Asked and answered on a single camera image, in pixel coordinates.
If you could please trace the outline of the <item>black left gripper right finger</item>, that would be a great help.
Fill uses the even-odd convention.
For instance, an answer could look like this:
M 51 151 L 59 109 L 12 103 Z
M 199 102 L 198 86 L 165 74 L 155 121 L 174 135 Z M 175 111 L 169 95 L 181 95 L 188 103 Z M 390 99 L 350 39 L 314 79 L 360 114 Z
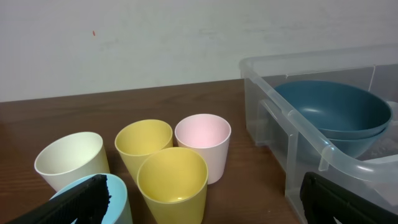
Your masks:
M 314 173 L 304 175 L 300 188 L 308 224 L 394 224 L 397 215 Z

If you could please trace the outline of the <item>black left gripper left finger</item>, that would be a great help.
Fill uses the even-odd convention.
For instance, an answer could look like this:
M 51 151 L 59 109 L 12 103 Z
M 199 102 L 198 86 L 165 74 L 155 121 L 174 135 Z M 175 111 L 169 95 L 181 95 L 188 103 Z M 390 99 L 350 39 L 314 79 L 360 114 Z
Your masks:
M 107 177 L 96 174 L 9 224 L 101 223 L 110 198 Z

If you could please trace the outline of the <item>dark blue bowl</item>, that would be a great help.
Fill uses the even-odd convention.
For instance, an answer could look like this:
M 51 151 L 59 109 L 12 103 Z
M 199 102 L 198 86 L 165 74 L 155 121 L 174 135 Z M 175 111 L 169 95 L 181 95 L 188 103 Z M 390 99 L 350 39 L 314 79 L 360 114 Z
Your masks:
M 383 129 L 380 133 L 375 136 L 364 138 L 364 139 L 352 139 L 352 140 L 341 140 L 341 139 L 329 139 L 331 143 L 333 143 L 340 151 L 351 156 L 353 158 L 357 158 L 366 152 L 371 146 L 380 139 L 384 133 L 387 131 L 387 128 Z
M 373 137 L 393 117 L 385 100 L 342 83 L 300 80 L 281 84 L 275 91 L 330 139 Z

